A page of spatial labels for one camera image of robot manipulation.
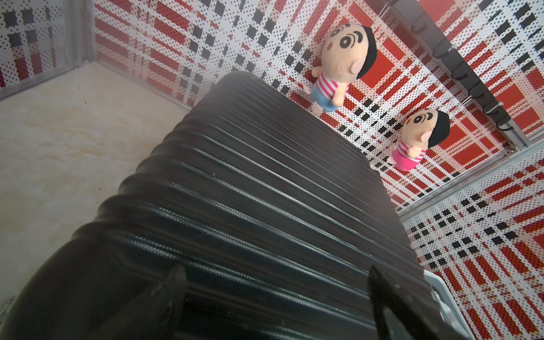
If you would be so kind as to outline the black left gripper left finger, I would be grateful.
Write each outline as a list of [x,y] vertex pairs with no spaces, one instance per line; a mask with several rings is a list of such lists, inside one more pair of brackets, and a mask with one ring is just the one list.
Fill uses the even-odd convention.
[[183,265],[146,288],[91,333],[92,339],[173,339],[187,291]]

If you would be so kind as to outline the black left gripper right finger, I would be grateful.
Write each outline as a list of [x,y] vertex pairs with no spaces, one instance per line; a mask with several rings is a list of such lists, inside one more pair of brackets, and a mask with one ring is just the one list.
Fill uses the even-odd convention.
[[438,310],[432,310],[379,267],[371,266],[368,292],[380,339],[468,338],[468,325],[441,279],[429,272],[424,276]]

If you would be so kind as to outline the black ribbed hard-shell suitcase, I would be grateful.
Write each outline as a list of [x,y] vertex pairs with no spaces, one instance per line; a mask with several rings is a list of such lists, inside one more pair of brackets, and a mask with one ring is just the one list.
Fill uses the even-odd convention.
[[377,266],[438,310],[377,171],[262,80],[220,80],[32,277],[3,339],[92,339],[183,265],[173,339],[380,339]]

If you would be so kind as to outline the plush doll pink outfit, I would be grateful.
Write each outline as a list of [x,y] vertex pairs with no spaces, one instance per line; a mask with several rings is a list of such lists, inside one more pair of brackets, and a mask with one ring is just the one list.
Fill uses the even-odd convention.
[[428,149],[450,135],[450,117],[436,109],[422,109],[412,114],[402,127],[397,143],[387,163],[400,171],[412,171],[424,159]]

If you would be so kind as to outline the plush doll blue shorts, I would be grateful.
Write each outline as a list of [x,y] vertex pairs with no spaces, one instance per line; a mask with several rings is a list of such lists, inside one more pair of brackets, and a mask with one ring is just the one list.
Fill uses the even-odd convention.
[[322,64],[312,69],[315,83],[310,95],[312,113],[332,113],[343,105],[351,83],[367,74],[377,60],[373,30],[360,24],[345,23],[335,28],[324,42]]

